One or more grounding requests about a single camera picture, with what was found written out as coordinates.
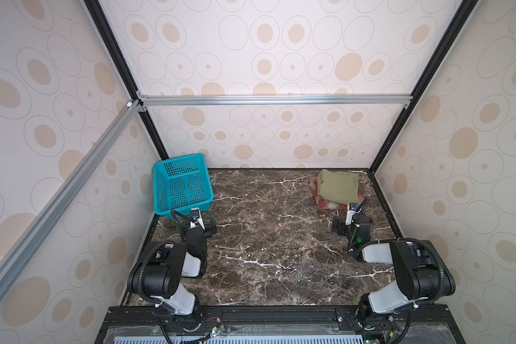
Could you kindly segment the red plaid skirt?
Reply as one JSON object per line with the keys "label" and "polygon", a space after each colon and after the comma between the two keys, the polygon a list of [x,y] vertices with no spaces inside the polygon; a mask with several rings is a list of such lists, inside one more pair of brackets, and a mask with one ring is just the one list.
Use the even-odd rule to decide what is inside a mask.
{"label": "red plaid skirt", "polygon": [[[347,204],[339,204],[339,203],[327,201],[318,194],[318,177],[310,177],[309,182],[310,182],[310,186],[312,189],[313,198],[314,198],[316,204],[318,205],[319,209],[344,210],[344,211],[347,209]],[[358,187],[358,194],[359,194],[359,199],[362,202],[364,200],[364,196],[359,187]]]}

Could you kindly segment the olive green skirt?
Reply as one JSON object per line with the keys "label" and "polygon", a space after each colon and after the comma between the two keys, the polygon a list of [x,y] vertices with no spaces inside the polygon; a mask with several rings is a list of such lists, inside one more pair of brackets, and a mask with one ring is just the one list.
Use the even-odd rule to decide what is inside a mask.
{"label": "olive green skirt", "polygon": [[359,204],[359,175],[345,171],[323,169],[318,176],[318,194],[339,204]]}

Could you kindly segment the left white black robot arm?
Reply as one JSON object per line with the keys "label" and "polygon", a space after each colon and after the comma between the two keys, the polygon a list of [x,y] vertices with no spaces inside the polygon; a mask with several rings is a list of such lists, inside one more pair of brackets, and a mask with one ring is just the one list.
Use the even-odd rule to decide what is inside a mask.
{"label": "left white black robot arm", "polygon": [[199,299],[181,283],[202,278],[207,268],[207,240],[216,233],[214,219],[175,221],[181,242],[150,242],[133,266],[127,291],[150,302],[159,315],[199,318]]}

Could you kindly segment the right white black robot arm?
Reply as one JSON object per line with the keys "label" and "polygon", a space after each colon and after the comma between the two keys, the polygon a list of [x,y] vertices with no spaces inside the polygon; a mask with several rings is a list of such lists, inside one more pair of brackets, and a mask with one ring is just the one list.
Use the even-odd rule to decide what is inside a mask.
{"label": "right white black robot arm", "polygon": [[333,219],[331,230],[348,240],[348,253],[359,262],[391,265],[395,280],[364,295],[357,318],[364,323],[374,315],[396,314],[453,295],[457,283],[440,253],[429,240],[370,237],[371,218],[350,212],[346,219]]}

